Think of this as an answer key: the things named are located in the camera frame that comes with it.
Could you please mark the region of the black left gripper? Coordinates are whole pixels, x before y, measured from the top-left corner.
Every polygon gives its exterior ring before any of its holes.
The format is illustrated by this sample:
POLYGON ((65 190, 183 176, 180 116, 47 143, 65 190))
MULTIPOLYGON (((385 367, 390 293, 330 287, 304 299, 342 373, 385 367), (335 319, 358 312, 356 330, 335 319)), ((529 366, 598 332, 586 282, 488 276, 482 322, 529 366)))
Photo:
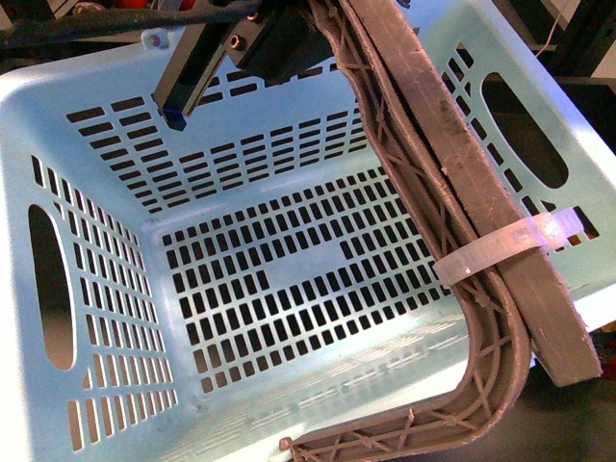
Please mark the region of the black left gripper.
POLYGON ((152 95, 170 129, 185 129, 226 52, 235 67, 268 83, 286 83, 332 57, 305 1, 264 1, 228 38, 230 31, 229 22, 185 28, 152 95))

